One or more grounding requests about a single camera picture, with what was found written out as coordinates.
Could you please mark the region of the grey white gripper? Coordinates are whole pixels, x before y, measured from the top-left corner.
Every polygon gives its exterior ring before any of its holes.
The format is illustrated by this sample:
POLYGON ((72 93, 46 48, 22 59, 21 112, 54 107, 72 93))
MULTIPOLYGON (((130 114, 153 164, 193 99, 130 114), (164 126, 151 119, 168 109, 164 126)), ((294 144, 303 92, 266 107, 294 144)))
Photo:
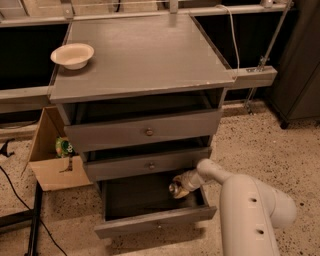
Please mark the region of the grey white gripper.
POLYGON ((175 199, 186 197, 189 192, 200 188, 204 183, 204 179, 200 176, 196 169, 184 172, 181 176, 177 175, 173 178, 173 182, 182 185, 184 189, 178 189, 173 192, 175 199))

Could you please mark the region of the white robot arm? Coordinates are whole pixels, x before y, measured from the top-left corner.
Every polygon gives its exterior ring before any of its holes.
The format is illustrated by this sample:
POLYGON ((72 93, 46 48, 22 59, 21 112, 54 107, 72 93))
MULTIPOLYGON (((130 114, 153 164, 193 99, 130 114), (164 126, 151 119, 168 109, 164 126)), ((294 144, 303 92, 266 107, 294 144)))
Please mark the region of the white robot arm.
POLYGON ((254 177, 228 172, 210 159, 175 176, 169 191, 178 199, 211 181, 221 185, 223 256, 280 256, 274 230, 294 223, 294 200, 254 177))

